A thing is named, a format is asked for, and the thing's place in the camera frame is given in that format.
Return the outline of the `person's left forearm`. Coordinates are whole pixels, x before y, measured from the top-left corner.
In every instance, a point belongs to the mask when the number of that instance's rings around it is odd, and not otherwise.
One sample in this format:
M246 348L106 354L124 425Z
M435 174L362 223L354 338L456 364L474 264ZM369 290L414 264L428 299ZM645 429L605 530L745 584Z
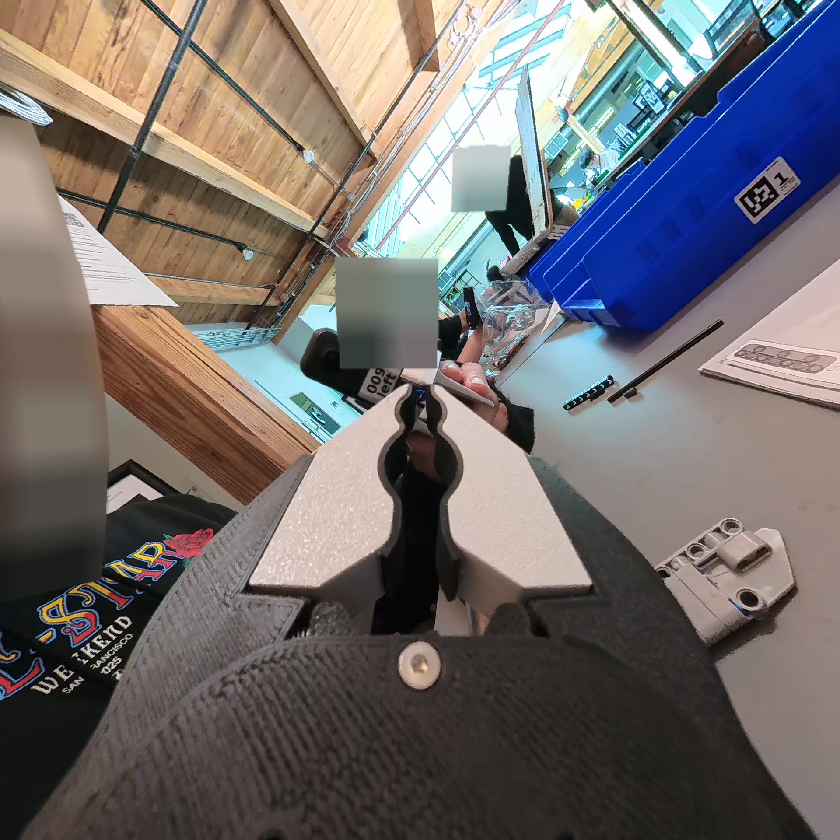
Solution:
M512 403L494 384L490 388L497 398L497 414L494 425L512 443L526 454L532 453L535 444L534 411L528 406Z

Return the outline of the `black picture frame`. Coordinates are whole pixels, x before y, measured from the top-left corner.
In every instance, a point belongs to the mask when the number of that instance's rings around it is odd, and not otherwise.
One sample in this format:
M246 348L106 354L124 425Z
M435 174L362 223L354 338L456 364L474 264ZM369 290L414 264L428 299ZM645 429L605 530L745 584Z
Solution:
M129 459L108 473L107 513L113 513L137 503L180 494L178 489L142 467L135 460Z

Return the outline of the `white board panel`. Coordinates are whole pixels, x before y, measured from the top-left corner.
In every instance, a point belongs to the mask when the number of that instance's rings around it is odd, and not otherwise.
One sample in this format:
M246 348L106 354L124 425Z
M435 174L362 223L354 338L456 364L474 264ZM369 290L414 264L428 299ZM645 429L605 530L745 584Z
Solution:
M520 154L535 238L548 237L553 226L553 206L548 171L539 146L536 117L533 107L529 69L521 71L515 116L520 140Z

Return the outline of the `blue plastic bin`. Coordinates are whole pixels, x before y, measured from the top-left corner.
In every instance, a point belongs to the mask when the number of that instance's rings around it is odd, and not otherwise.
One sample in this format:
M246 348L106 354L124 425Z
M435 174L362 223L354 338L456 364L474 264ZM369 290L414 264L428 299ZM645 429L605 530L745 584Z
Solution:
M520 270L579 320L654 331L839 172L839 4L822 2Z

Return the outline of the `person's left hand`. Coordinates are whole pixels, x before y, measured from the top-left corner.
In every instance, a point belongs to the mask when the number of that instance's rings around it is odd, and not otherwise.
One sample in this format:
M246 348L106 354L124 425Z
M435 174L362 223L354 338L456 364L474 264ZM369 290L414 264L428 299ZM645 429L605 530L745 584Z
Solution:
M462 353L459 361L442 360L437 369L443 376L485 399L489 405L471 402L462 396L459 398L473 414L487 424L500 433L507 432L509 426L508 407L490 386L481 364L467 360L467 356Z

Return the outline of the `clear plastic parts bag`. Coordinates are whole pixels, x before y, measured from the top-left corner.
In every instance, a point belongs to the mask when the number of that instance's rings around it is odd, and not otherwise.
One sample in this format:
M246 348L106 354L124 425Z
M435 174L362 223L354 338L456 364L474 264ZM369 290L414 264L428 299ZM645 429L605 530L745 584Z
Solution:
M488 382L504 372L532 336L542 335L561 312L542 299L528 280L490 283L476 299L484 347L480 361Z

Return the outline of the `building instruction booklet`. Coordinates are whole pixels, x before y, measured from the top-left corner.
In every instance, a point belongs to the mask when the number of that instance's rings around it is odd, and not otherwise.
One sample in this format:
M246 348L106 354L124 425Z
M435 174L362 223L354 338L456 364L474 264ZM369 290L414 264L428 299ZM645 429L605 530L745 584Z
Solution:
M826 268L698 372L837 410L839 263Z

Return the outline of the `white paper sheet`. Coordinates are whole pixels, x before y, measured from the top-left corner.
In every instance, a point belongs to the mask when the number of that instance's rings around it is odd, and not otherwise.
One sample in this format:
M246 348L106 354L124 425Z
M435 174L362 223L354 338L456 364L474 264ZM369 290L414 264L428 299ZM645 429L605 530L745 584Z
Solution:
M58 200L92 306L178 307L65 198Z

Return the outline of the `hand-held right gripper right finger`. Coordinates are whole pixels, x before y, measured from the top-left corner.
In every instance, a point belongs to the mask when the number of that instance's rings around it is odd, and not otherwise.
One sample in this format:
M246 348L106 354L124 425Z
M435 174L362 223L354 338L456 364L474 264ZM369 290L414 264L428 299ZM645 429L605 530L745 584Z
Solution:
M449 601L582 595L592 578L527 454L441 385L429 388L434 466L445 484L437 577Z

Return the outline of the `black toy beam with holes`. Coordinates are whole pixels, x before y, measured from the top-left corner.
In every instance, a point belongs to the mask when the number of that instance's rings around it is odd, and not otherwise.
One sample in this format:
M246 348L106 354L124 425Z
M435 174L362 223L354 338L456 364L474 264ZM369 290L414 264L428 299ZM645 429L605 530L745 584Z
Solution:
M590 385L588 388L584 389L581 392L578 392L572 398L564 402L564 411L569 412L584 403L594 401L595 399L603 396L610 388L614 386L614 384L615 379L611 375L602 378L600 381L597 381L593 385Z

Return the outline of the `person's black printed shirt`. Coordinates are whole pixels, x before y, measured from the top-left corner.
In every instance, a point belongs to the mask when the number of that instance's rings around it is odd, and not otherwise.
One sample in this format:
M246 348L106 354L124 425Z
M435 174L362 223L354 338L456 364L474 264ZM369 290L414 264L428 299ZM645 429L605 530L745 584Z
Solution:
M99 578L1 609L1 837L84 749L159 603L235 511L188 495L107 516Z

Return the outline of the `grey desk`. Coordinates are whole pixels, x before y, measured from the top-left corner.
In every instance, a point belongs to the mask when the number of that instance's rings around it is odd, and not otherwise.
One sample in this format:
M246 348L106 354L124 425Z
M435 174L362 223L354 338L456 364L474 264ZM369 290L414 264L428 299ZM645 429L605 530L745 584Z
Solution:
M781 532L797 589L715 647L742 725L820 838L838 838L838 412L698 368L838 259L838 180L661 330L567 323L502 385L535 410L534 454L657 564L726 516ZM712 324L631 399L607 398ZM604 395L563 404L611 375Z

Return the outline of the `grey toy brick assembly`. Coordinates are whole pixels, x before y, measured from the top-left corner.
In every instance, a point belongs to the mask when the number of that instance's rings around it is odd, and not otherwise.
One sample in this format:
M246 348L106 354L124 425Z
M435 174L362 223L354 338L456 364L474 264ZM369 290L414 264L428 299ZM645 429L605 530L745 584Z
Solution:
M655 567L707 647L762 620L795 590L781 532L724 518Z

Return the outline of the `long black toy axle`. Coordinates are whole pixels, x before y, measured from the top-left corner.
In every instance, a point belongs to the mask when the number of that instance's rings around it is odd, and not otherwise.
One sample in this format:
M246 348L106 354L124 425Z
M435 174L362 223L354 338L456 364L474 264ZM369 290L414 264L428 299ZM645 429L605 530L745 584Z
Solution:
M623 394L625 390L630 387L635 386L638 388L641 384L643 384L647 379L651 376L656 374L657 372L661 371L663 368L671 364L672 362L676 361L678 357L682 354L686 353L687 351L691 350L693 347L697 346L700 342L711 336L714 332L718 331L720 328L724 326L725 322L721 319L714 321L712 324L698 332L695 336L688 339L684 343L682 343L679 347L672 350L670 353L667 353L662 359L658 360L656 363L648 367L645 371L641 374L634 377L629 383L623 385L616 393L610 395L607 398L607 402L609 404L615 404L619 400L623 399Z

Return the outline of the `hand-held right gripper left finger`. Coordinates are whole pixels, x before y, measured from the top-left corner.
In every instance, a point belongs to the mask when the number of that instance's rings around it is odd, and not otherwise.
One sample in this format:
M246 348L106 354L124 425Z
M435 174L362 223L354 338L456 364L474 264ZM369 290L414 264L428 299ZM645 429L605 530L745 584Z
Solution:
M260 594L377 601L400 532L413 388L398 387L320 447L249 578Z

